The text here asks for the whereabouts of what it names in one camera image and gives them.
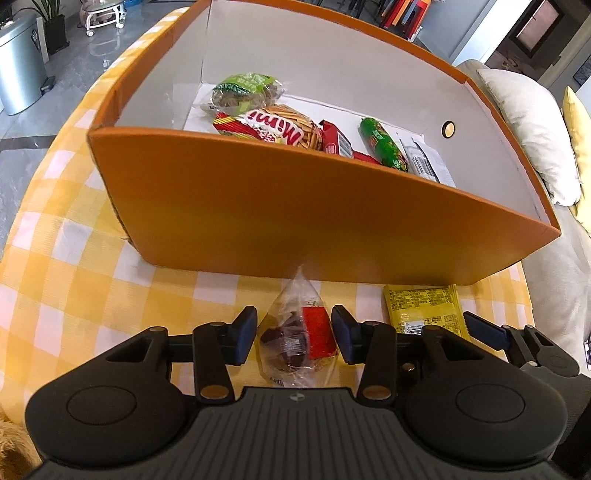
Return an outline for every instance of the green snack package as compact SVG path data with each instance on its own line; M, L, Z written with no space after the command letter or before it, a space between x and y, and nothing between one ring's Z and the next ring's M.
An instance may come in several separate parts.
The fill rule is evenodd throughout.
M408 171L408 161L404 154L375 118L361 120L360 130L382 165Z
M256 108L273 105L285 92L273 77L260 73L231 75L212 92L213 109L228 115L242 115Z

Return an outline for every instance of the dark floor stripe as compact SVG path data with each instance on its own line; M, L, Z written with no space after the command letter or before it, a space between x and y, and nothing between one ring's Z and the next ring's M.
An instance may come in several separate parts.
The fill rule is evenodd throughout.
M0 152L3 150L49 148L55 137L55 135L41 135L37 137L3 138L0 140Z

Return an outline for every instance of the yellow snack package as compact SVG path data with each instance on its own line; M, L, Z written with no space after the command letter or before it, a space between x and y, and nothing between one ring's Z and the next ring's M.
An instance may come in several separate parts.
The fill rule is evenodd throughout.
M390 324L398 333L418 335L425 325L439 325L471 341L454 285L419 290L386 285L384 297Z

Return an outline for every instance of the silver trash can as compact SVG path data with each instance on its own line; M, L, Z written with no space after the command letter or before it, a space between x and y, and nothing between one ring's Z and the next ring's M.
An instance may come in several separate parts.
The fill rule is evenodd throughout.
M37 16L21 12L0 28L0 100L6 113L14 115L38 101L46 80Z

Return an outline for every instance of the checkered tablecloth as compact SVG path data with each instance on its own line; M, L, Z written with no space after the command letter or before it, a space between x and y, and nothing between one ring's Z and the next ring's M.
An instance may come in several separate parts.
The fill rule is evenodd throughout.
M0 263L0 403L13 421L35 390L131 335L154 325L190 333L231 322L246 305L260 320L286 282L147 264L126 241L90 157L86 132L106 92L185 10L148 30L90 88L26 192ZM329 309L343 304L359 320L384 319L382 286L313 283ZM499 325L533 323L520 264L459 294L465 309ZM254 349L229 370L237 393L265 384ZM340 359L331 385L354 388L358 373ZM190 392L191 366L178 366L173 381Z

